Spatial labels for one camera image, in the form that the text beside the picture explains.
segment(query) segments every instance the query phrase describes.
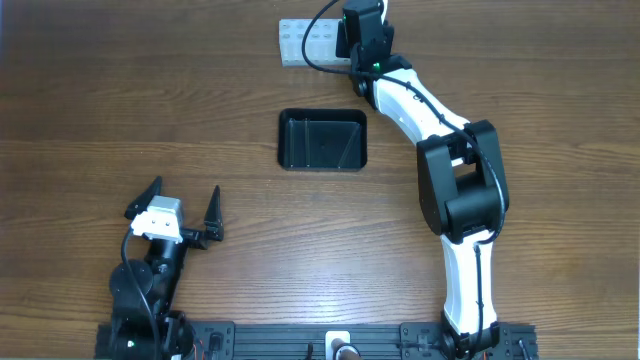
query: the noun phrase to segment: wooden table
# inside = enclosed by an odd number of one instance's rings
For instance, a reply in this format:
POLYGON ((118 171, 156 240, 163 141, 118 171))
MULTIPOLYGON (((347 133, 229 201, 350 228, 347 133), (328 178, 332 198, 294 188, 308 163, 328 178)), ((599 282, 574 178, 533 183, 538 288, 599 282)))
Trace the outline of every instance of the wooden table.
MULTIPOLYGON (((190 226, 222 187, 226 239, 190 253, 176 299, 190 318, 438 320, 443 256, 413 145, 346 77, 280 65, 278 20, 324 2, 5 0, 0 356, 93 355, 122 214, 156 175, 190 226), (367 166, 282 170, 289 107, 364 109, 367 166)), ((394 49, 498 129, 511 208, 493 300, 538 326, 543 358, 637 355, 639 18, 631 0, 391 1, 394 49)))

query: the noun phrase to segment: black cable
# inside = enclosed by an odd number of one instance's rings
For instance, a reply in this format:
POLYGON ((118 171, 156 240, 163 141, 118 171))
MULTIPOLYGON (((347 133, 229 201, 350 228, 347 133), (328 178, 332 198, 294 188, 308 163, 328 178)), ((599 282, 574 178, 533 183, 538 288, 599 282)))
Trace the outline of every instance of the black cable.
POLYGON ((473 251, 476 253, 476 272, 478 274, 478 335, 476 335, 476 341, 473 342, 471 349, 469 349, 469 358, 468 360, 473 359, 476 356, 476 351, 478 348, 478 343, 482 340, 482 322, 484 318, 484 312, 482 309, 484 308, 484 303, 482 302, 482 266, 480 266, 480 245, 475 245, 473 247, 473 251))
POLYGON ((124 264, 125 269, 127 269, 127 276, 129 280, 133 284, 133 287, 140 295, 140 299, 142 299, 142 304, 144 305, 144 309, 149 316, 149 323, 151 323, 151 331, 153 332, 153 360, 158 359, 158 347, 160 345, 160 331, 158 330, 158 323, 156 323, 156 318, 153 316, 153 312, 151 312, 151 308, 149 307, 149 303, 147 302, 147 298, 144 297, 144 293, 140 288, 140 284, 138 283, 138 279, 133 273, 133 269, 131 269, 131 264, 129 263, 129 259, 127 259, 127 244, 129 243, 129 238, 131 238, 131 234, 133 234, 133 229, 129 227, 129 231, 124 235, 124 239, 122 239, 122 248, 120 249, 120 256, 122 257, 122 263, 124 264))
POLYGON ((424 94, 422 94, 418 89, 416 89, 413 85, 411 85, 411 83, 404 82, 404 81, 392 78, 390 76, 371 73, 371 72, 340 70, 340 69, 329 69, 329 68, 325 68, 325 67, 318 66, 318 65, 314 64, 307 57, 307 50, 306 50, 307 38, 309 37, 309 33, 311 32, 311 29, 313 28, 313 25, 316 23, 316 21, 318 21, 318 19, 327 10, 329 10, 329 8, 331 8, 338 1, 340 1, 340 0, 331 0, 331 2, 329 2, 324 8, 322 8, 322 10, 320 10, 320 12, 309 23, 309 26, 307 27, 307 30, 304 33, 304 37, 302 38, 302 57, 304 58, 304 61, 307 63, 307 65, 309 65, 310 67, 312 67, 312 68, 314 68, 314 69, 316 69, 318 71, 322 71, 322 72, 326 72, 326 73, 330 73, 330 74, 350 75, 350 76, 356 76, 356 77, 363 77, 363 78, 368 78, 368 79, 372 79, 372 80, 386 80, 386 81, 392 82, 394 84, 398 84, 398 85, 400 85, 402 87, 405 87, 406 89, 409 89, 409 90, 413 91, 418 96, 418 98, 422 102, 424 102, 427 105, 427 107, 429 107, 429 110, 431 110, 431 112, 438 118, 440 123, 444 124, 446 127, 451 129, 454 133, 456 133, 458 136, 462 137, 467 143, 469 143, 469 145, 471 146, 473 151, 478 155, 478 157, 480 158, 482 163, 489 170, 489 173, 491 174, 491 177, 493 178, 493 181, 496 184, 496 189, 498 190, 498 197, 500 199, 500 214, 499 214, 499 218, 498 218, 498 226, 494 230, 493 234, 491 234, 491 236, 488 239, 477 242, 478 244, 481 244, 481 245, 492 243, 498 237, 498 235, 500 235, 500 232, 502 231, 502 227, 504 226, 504 219, 505 219, 505 216, 506 216, 506 211, 507 211, 506 207, 507 206, 506 206, 506 202, 505 202, 505 199, 504 199, 504 194, 502 192, 502 186, 500 184, 500 181, 498 180, 498 175, 496 174, 495 170, 493 169, 493 166, 491 165, 491 162, 489 161, 487 156, 484 154, 484 152, 482 151, 482 149, 480 148, 478 143, 469 134, 467 134, 463 130, 457 128, 455 125, 450 123, 444 117, 444 115, 441 114, 438 111, 438 109, 436 109, 436 107, 433 105, 433 103, 431 103, 431 101, 429 101, 429 99, 427 99, 427 97, 424 96, 424 94))
POLYGON ((482 161, 482 163, 489 170, 489 173, 491 174, 491 177, 493 178, 493 181, 496 184, 496 189, 498 190, 498 197, 500 199, 500 213, 499 213, 499 218, 498 218, 498 226, 493 231, 493 234, 491 234, 491 236, 488 239, 482 240, 482 241, 477 241, 476 245, 474 246, 474 250, 476 252, 476 268, 477 268, 477 274, 478 274, 478 310, 479 310, 478 311, 478 318, 479 318, 479 322, 480 322, 480 325, 479 325, 480 329, 478 331, 478 336, 476 337, 476 341, 473 344, 473 349, 474 350, 469 352, 469 355, 470 355, 469 359, 472 359, 473 356, 475 356, 475 351, 476 351, 475 349, 477 348, 478 342, 480 342, 480 340, 481 340, 482 322, 483 322, 483 315, 484 315, 483 312, 482 312, 484 304, 482 303, 482 276, 481 276, 481 274, 482 274, 481 273, 481 268, 482 267, 480 265, 480 246, 479 245, 486 245, 486 244, 492 243, 493 241, 496 240, 496 238, 498 238, 498 235, 500 235, 500 232, 502 232, 502 228, 504 226, 504 220, 505 220, 506 212, 507 212, 507 205, 506 205, 506 201, 504 199, 504 193, 502 192, 502 185, 500 184, 500 181, 498 180, 498 175, 496 174, 495 169, 491 165, 491 162, 489 161, 489 159, 487 158, 485 153, 480 148, 480 145, 478 145, 478 143, 469 134, 467 134, 465 131, 459 129, 458 127, 456 127, 455 125, 450 123, 444 117, 444 115, 441 114, 438 111, 438 109, 436 109, 436 107, 433 105, 433 103, 431 103, 431 101, 429 101, 429 99, 427 99, 427 97, 422 92, 420 92, 413 85, 411 85, 411 83, 403 82, 401 80, 392 78, 390 76, 371 73, 371 72, 329 69, 329 68, 325 68, 325 67, 322 67, 322 66, 318 66, 318 65, 314 64, 313 62, 311 62, 311 60, 309 60, 309 58, 307 57, 307 50, 306 50, 307 38, 309 37, 309 33, 311 32, 311 29, 313 28, 313 25, 318 21, 318 19, 322 15, 324 15, 324 13, 327 10, 329 10, 329 8, 331 8, 338 1, 340 1, 340 0, 331 0, 324 8, 322 8, 322 10, 320 10, 320 12, 311 20, 311 22, 309 23, 309 26, 307 27, 307 30, 304 33, 304 37, 302 38, 302 57, 304 58, 304 61, 307 63, 307 65, 309 65, 310 67, 312 67, 313 69, 316 69, 318 71, 322 71, 322 72, 326 72, 326 73, 330 73, 330 74, 339 74, 339 75, 349 75, 349 76, 355 76, 355 77, 362 77, 362 78, 368 78, 368 79, 371 79, 371 80, 374 80, 374 81, 375 80, 386 80, 386 81, 392 82, 394 84, 398 84, 400 86, 403 86, 404 88, 406 88, 408 90, 413 91, 418 96, 418 98, 427 105, 429 110, 431 110, 433 115, 435 115, 435 117, 438 118, 438 120, 440 121, 441 124, 444 124, 446 127, 451 129, 454 133, 456 133, 458 136, 463 138, 471 146, 471 149, 473 149, 473 151, 476 153, 476 155, 478 155, 478 157, 480 158, 480 161, 482 161))

